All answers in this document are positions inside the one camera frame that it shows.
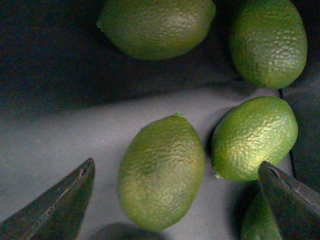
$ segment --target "textured lime peel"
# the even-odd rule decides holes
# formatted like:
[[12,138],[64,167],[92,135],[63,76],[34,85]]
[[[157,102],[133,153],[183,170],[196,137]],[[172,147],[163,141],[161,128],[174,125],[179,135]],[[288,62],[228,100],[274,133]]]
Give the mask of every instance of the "textured lime peel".
[[212,0],[107,0],[97,26],[123,53],[164,60],[201,43],[215,13]]
[[289,0],[250,0],[231,24],[234,65],[248,82],[281,89],[291,84],[307,61],[302,19]]
[[162,231],[188,212],[204,168],[200,138],[181,113],[150,123],[134,137],[120,164],[122,209],[139,227]]
[[261,96],[230,111],[212,136],[212,167],[231,181],[258,179],[262,161],[277,166],[297,140],[298,125],[284,100]]

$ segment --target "green lime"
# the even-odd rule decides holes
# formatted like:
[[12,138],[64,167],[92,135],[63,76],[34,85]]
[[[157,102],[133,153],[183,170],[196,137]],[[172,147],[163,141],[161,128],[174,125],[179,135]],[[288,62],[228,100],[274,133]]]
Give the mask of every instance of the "green lime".
[[139,227],[159,232],[180,221],[204,175],[202,143],[176,113],[145,126],[129,145],[118,173],[118,196]]
[[302,19],[289,0],[248,0],[231,25],[234,65],[248,82],[280,89],[291,84],[307,61]]
[[282,240],[273,214],[261,192],[245,212],[241,240]]
[[212,167],[227,180],[257,180],[261,162],[277,166],[297,135],[296,118],[286,101],[252,98],[230,111],[214,130]]
[[201,43],[215,13],[212,0],[107,0],[97,26],[125,54],[163,60]]

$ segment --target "gray bin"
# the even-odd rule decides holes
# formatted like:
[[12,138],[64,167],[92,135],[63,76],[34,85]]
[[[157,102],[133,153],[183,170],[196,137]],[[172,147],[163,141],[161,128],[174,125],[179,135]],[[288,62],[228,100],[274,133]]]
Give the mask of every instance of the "gray bin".
[[[170,60],[143,61],[117,50],[96,28],[103,1],[4,5],[0,68],[0,222],[87,158],[96,164],[94,191],[79,240],[235,240],[258,191],[256,181],[216,179],[212,130],[233,107],[257,96],[284,98],[299,133],[279,166],[320,192],[320,1],[295,0],[308,59],[289,87],[268,90],[243,81],[228,50],[237,5],[215,0],[208,37]],[[183,113],[206,148],[202,185],[187,215],[159,234],[137,228],[120,208],[117,173],[132,138],[145,125]]]

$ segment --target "lime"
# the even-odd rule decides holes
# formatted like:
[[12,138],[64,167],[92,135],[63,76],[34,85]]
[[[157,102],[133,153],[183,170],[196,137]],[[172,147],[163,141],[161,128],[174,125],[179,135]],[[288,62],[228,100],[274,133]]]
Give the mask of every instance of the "lime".
[[125,54],[163,60],[201,43],[215,13],[212,0],[107,0],[97,26]]
[[241,240],[282,240],[272,212],[259,192],[245,212]]
[[234,65],[248,82],[280,89],[291,84],[307,61],[302,19],[289,0],[248,0],[231,25]]
[[139,227],[159,232],[180,221],[203,179],[201,141],[180,114],[145,126],[129,145],[118,173],[118,196]]
[[296,118],[286,101],[252,98],[229,112],[214,130],[212,166],[227,180],[256,180],[261,162],[277,166],[297,135]]

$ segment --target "gray tabletop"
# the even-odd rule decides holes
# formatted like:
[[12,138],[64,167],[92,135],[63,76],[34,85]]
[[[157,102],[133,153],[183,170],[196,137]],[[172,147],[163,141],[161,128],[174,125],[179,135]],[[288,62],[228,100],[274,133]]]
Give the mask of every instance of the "gray tabletop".
[[[210,137],[230,109],[257,96],[279,96],[279,93],[233,81],[37,117],[22,114],[14,120],[3,118],[0,221],[31,202],[81,162],[94,158],[94,191],[79,240],[118,239],[128,232],[145,239],[238,239],[242,217],[258,185],[255,181],[216,179],[210,166]],[[187,215],[154,235],[136,228],[120,208],[117,173],[135,134],[145,125],[175,112],[185,114],[202,140],[206,149],[205,174]],[[292,173],[289,157],[280,168]]]

